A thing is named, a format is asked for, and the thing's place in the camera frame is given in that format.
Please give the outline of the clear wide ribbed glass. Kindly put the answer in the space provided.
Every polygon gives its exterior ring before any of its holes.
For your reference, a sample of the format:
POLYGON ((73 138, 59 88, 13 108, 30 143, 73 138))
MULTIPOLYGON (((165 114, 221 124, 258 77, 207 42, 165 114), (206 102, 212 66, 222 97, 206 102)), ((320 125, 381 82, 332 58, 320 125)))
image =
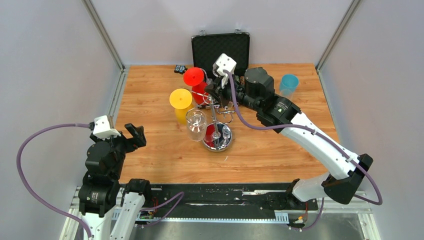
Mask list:
POLYGON ((206 136, 207 117, 198 109, 189 110, 185 116, 188 137, 195 142, 200 142, 206 136))

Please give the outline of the chrome wine glass rack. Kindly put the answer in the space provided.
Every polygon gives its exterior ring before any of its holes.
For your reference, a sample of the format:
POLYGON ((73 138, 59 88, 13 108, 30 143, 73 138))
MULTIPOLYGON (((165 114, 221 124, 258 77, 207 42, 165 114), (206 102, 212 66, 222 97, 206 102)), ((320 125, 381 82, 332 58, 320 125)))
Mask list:
MULTIPOLYGON (((205 74, 205 82, 209 84, 211 80, 208 79, 207 73, 202 69, 205 74)), ((205 148, 212 152, 222 152, 227 150, 233 141, 233 132, 229 127, 228 122, 222 122, 218 119, 217 115, 221 114, 231 116, 232 112, 229 110, 219 111, 220 105, 213 100, 207 93, 203 95, 204 102, 197 104, 191 110, 200 110, 206 115, 207 129, 206 135, 201 141, 205 148)))

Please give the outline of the blue plastic wine glass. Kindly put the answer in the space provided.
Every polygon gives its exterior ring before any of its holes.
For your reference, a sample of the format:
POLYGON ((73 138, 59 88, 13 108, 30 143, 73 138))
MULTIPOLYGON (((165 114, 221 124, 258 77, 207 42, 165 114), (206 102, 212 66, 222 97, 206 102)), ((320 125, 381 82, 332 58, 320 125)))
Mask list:
POLYGON ((279 85, 279 93, 282 97, 285 97, 291 100, 294 96, 294 93, 299 86, 299 79, 294 74, 285 74, 282 76, 280 85, 279 85))

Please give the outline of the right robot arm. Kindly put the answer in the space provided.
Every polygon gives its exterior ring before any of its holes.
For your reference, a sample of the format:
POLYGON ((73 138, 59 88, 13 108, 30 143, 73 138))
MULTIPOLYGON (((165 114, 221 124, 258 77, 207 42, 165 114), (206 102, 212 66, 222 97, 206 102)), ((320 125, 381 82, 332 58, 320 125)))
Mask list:
POLYGON ((273 130, 293 140, 326 168, 320 176, 293 180, 285 195, 290 208, 325 197, 347 205, 360 197, 356 192, 364 178, 376 184, 368 174, 373 158, 344 148, 320 130, 295 103, 275 92, 273 77, 262 67, 247 69, 243 84, 225 70, 204 90, 222 107, 233 103, 238 118, 249 128, 273 130))

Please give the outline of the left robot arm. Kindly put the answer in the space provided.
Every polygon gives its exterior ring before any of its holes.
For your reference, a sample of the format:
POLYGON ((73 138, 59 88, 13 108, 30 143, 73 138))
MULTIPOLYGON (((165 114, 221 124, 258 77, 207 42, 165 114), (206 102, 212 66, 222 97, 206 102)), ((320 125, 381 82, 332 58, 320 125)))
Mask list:
POLYGON ((139 211, 153 201, 150 181, 132 178, 123 188, 121 202, 117 202, 126 155, 147 145, 143 126, 127 123, 124 127, 130 138, 121 131, 106 139, 90 135, 94 143, 86 152, 87 171, 78 191, 86 240, 129 239, 139 211))

